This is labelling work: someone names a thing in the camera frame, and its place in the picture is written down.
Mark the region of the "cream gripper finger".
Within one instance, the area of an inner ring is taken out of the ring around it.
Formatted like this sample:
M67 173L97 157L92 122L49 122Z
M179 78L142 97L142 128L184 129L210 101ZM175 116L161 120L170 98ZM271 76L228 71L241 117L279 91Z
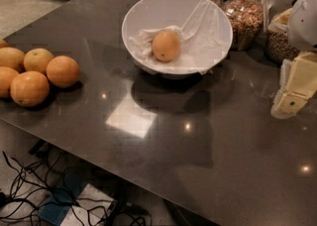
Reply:
M280 85L285 86L287 83L287 80L289 78L289 74L291 71L292 61L289 59L285 59L282 63L282 66L280 68Z
M316 91L317 54L302 52L292 60L287 83L285 86L280 85L273 100L270 114L277 119L296 116Z

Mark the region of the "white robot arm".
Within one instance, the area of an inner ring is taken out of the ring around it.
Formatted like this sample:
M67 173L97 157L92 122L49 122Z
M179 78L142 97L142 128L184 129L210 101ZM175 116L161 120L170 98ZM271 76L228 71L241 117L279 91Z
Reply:
M281 66L279 85L270 114L295 116L317 91L317 0L297 0L288 20L288 42L300 50Z

